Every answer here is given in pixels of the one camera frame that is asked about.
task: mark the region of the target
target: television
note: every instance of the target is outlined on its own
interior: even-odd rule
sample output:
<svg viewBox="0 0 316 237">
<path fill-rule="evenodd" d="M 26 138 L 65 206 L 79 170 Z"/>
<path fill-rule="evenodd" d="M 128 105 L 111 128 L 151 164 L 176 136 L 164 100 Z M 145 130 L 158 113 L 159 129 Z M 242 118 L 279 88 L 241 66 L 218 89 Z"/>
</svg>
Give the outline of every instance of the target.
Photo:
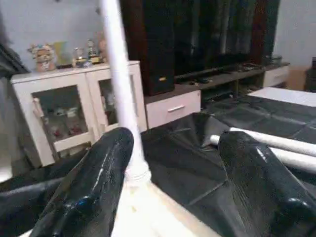
<svg viewBox="0 0 316 237">
<path fill-rule="evenodd" d="M 257 0 L 172 0 L 175 76 L 249 60 Z"/>
</svg>

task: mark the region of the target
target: white pipe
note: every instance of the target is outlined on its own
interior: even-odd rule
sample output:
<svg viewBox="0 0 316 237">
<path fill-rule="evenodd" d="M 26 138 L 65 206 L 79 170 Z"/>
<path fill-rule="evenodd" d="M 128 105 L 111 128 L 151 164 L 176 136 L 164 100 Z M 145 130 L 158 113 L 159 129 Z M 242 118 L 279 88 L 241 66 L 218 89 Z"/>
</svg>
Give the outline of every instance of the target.
<svg viewBox="0 0 316 237">
<path fill-rule="evenodd" d="M 144 159 L 143 146 L 137 126 L 136 112 L 128 71 L 125 35 L 118 0 L 100 0 L 104 34 L 112 73 L 112 86 L 117 105 L 118 123 L 134 136 L 134 149 L 126 170 L 129 184 L 138 186 L 150 181 L 151 173 Z"/>
<path fill-rule="evenodd" d="M 212 135 L 211 144 L 218 145 L 220 136 Z M 277 148 L 269 147 L 275 156 L 285 165 L 304 170 L 310 173 L 316 173 L 316 158 L 295 152 L 289 152 Z"/>
<path fill-rule="evenodd" d="M 240 128 L 235 128 L 235 127 L 231 127 L 230 131 L 245 132 L 248 135 L 250 135 L 251 137 L 253 137 L 254 139 L 256 139 L 257 141 L 265 143 L 269 146 L 273 146 L 273 147 L 280 148 L 283 150 L 292 151 L 295 153 L 301 153 L 301 154 L 305 154 L 308 156 L 316 157 L 316 145 L 315 144 L 295 141 L 292 139 L 272 136 L 272 135 L 268 135 L 265 133 L 254 132 L 254 131 L 244 130 L 244 129 L 240 129 Z"/>
</svg>

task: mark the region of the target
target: white table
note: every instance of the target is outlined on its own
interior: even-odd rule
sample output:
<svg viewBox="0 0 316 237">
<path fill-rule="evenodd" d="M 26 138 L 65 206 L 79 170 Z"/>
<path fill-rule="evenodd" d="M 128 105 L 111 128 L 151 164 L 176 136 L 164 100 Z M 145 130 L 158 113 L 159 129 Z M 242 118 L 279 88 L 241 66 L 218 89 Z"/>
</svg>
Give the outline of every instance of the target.
<svg viewBox="0 0 316 237">
<path fill-rule="evenodd" d="M 316 93 L 311 92 L 266 87 L 248 95 L 316 107 Z"/>
</svg>

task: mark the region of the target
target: drawer handle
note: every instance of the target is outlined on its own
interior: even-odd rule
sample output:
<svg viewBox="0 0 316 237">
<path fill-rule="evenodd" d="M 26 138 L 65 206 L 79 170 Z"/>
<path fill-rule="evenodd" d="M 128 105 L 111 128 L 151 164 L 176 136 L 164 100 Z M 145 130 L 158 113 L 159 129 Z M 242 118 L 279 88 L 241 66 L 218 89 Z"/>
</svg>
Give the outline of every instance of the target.
<svg viewBox="0 0 316 237">
<path fill-rule="evenodd" d="M 185 107 L 184 105 L 180 105 L 178 107 L 174 107 L 174 108 L 168 110 L 168 113 L 172 113 L 172 112 L 174 112 L 176 110 L 184 109 L 184 107 Z"/>
</svg>

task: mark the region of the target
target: speaker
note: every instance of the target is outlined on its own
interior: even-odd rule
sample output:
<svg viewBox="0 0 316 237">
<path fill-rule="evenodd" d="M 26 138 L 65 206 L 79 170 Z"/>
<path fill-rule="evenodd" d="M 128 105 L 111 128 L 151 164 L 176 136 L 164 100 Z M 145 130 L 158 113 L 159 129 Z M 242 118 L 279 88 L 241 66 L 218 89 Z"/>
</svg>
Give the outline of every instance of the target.
<svg viewBox="0 0 316 237">
<path fill-rule="evenodd" d="M 139 60 L 144 93 L 174 89 L 173 7 L 169 0 L 120 0 L 130 60 Z"/>
<path fill-rule="evenodd" d="M 269 64 L 275 44 L 280 0 L 256 1 L 252 25 L 250 58 L 252 63 Z"/>
</svg>

